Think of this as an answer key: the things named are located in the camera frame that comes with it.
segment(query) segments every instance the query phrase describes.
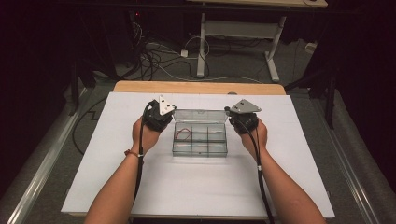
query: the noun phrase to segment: haptic device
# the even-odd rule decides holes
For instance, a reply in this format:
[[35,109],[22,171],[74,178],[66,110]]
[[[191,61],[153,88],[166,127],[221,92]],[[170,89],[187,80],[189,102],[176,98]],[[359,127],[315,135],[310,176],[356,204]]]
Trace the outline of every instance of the haptic device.
[[239,134],[251,133],[257,128],[259,121],[255,112],[262,111],[261,108],[253,103],[242,99],[233,107],[224,107],[230,123],[235,127]]
[[176,107],[171,105],[161,95],[158,101],[152,100],[148,105],[151,106],[151,109],[145,110],[143,121],[152,131],[160,133],[172,121]]

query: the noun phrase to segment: electrical cable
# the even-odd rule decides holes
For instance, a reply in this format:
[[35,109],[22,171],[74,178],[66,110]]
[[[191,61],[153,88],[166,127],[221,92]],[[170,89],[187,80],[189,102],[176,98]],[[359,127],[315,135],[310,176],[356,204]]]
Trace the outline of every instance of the electrical cable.
[[[215,56],[215,57],[221,57],[224,55],[227,55],[231,52],[232,49],[243,49],[243,48],[255,48],[257,47],[262,41],[263,39],[260,38],[246,38],[246,39],[231,39],[228,36],[224,36],[223,38],[218,38],[217,36],[213,36],[213,35],[206,35],[208,42],[210,42],[210,39],[214,39],[214,40],[218,40],[220,42],[226,42],[227,43],[227,50],[225,53],[222,54],[214,54],[213,53],[213,48],[218,47],[219,49],[221,49],[221,46],[213,46],[212,44],[212,53],[210,55]],[[248,44],[241,44],[238,42],[246,42],[248,41]]]
[[79,123],[81,122],[81,120],[88,114],[88,113],[92,113],[92,117],[91,120],[98,120],[95,119],[95,111],[91,111],[94,107],[96,107],[97,105],[99,105],[101,102],[103,102],[105,99],[107,99],[107,97],[101,99],[100,101],[96,102],[94,105],[92,105],[84,114],[82,114],[79,118],[78,121],[76,122],[76,125],[73,127],[73,131],[72,131],[72,140],[73,140],[73,144],[75,146],[75,148],[77,149],[77,151],[81,154],[84,155],[84,152],[81,150],[81,148],[78,146],[77,141],[76,141],[76,129],[77,126],[79,125]]
[[143,72],[143,69],[140,70],[140,72],[141,72],[141,78],[142,78],[142,81],[144,81],[144,77],[146,76],[147,71],[150,69],[150,70],[151,70],[151,74],[149,75],[150,78],[149,78],[148,81],[151,81],[151,80],[152,80],[152,76],[153,76],[153,69],[152,69],[152,67],[153,67],[153,61],[152,61],[152,57],[151,57],[149,54],[147,54],[147,53],[144,53],[144,55],[148,58],[149,66],[146,68],[146,70],[145,70],[144,73],[142,73],[142,72]]
[[178,61],[178,62],[174,62],[174,63],[169,63],[168,65],[163,66],[162,69],[164,69],[164,68],[166,68],[166,67],[169,67],[169,66],[171,66],[171,65],[174,65],[174,64],[176,64],[176,63],[186,63],[186,64],[189,66],[189,74],[190,74],[190,76],[192,77],[191,65],[190,65],[188,62]]
[[[248,128],[245,126],[245,124],[242,123],[239,119],[235,119],[235,121],[238,122],[245,129],[245,131],[247,132],[247,134],[249,135],[249,137],[250,137],[250,139],[251,139],[251,141],[253,143],[254,150],[255,150],[255,153],[256,153],[256,158],[257,158],[256,162],[257,162],[257,170],[258,170],[260,191],[262,193],[262,200],[263,200],[264,205],[265,205],[265,210],[267,211],[268,219],[269,219],[271,224],[274,224],[275,223],[274,217],[272,215],[271,208],[269,206],[267,197],[265,195],[264,184],[263,184],[263,181],[262,181],[262,162],[260,160],[260,148],[257,147],[256,141],[254,140],[253,135],[248,130]],[[257,132],[257,127],[256,127],[256,137],[257,137],[257,142],[259,142],[259,134]]]
[[143,111],[143,116],[142,116],[142,121],[140,123],[140,135],[139,135],[139,155],[138,155],[138,164],[137,164],[137,177],[136,177],[136,186],[134,188],[134,201],[136,199],[137,192],[139,191],[139,186],[140,186],[140,180],[142,178],[142,171],[143,171],[143,146],[142,146],[142,140],[143,140],[143,127],[146,125],[145,121],[145,116],[146,113],[151,106],[151,102],[148,103],[145,107],[145,110]]
[[202,39],[202,40],[204,40],[205,42],[206,42],[206,44],[207,44],[207,53],[205,54],[205,56],[206,55],[208,55],[209,54],[209,51],[210,51],[210,47],[209,47],[209,43],[207,42],[207,40],[205,40],[204,38],[201,38],[200,36],[193,36],[192,38],[190,38],[188,41],[187,41],[187,43],[184,45],[184,49],[187,49],[187,45],[193,40],[193,39],[195,39],[195,38],[199,38],[199,39]]
[[172,74],[168,73],[168,72],[167,72],[165,69],[163,69],[160,65],[157,64],[157,66],[158,66],[160,69],[162,69],[162,70],[165,72],[165,74],[168,75],[169,77],[172,77],[172,78],[177,79],[177,80],[182,80],[182,81],[199,82],[199,81],[222,80],[222,79],[228,79],[228,78],[241,78],[241,79],[246,79],[246,80],[250,80],[250,81],[253,81],[253,82],[257,82],[257,83],[263,84],[262,82],[260,82],[260,81],[258,81],[258,80],[256,80],[256,79],[253,79],[253,78],[249,78],[249,77],[214,77],[214,78],[199,79],[199,80],[197,80],[197,79],[186,79],[186,78],[182,78],[182,77],[175,77],[175,76],[173,76]]

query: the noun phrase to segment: clear plastic box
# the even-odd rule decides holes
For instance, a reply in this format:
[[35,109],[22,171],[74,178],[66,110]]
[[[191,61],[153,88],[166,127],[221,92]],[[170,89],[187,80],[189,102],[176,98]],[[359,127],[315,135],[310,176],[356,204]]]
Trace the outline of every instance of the clear plastic box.
[[225,111],[177,109],[174,117],[175,157],[227,157]]

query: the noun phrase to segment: desk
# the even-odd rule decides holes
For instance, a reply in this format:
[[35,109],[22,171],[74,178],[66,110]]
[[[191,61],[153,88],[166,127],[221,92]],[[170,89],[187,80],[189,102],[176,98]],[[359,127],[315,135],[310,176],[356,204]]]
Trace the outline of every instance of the desk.
[[[218,4],[243,4],[255,6],[272,6],[272,7],[327,7],[325,0],[189,0],[192,2],[218,3]],[[279,23],[257,23],[257,22],[235,22],[235,21],[207,21],[206,14],[202,13],[201,18],[201,41],[200,55],[198,57],[197,76],[205,75],[205,36],[206,35],[226,35],[226,36],[243,36],[253,38],[270,38],[272,45],[270,51],[265,51],[265,61],[267,62],[271,79],[279,82],[279,75],[274,63],[274,54],[276,46],[282,34],[286,21],[286,16],[282,16]]]
[[[291,99],[279,85],[122,81],[114,90],[107,98],[62,212],[85,215],[100,188],[122,161],[123,151],[132,144],[133,122],[151,99],[162,94],[181,109],[223,109],[226,105],[236,104],[241,98],[260,106],[262,112],[258,116],[270,130],[270,153],[311,196],[323,216],[334,217]],[[249,90],[252,95],[241,95]],[[230,91],[239,95],[223,94]],[[226,123],[227,158],[175,158],[172,156],[171,140],[174,125],[172,121],[145,157],[132,215],[266,218],[256,164],[242,149],[233,126]]]

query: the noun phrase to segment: bracelet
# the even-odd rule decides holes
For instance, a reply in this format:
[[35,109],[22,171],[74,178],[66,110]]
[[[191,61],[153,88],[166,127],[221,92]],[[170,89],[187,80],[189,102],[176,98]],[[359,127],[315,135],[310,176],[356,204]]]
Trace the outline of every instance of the bracelet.
[[125,156],[128,156],[128,154],[132,154],[132,155],[136,156],[138,159],[140,157],[137,153],[132,152],[131,149],[124,151],[124,154],[125,154]]

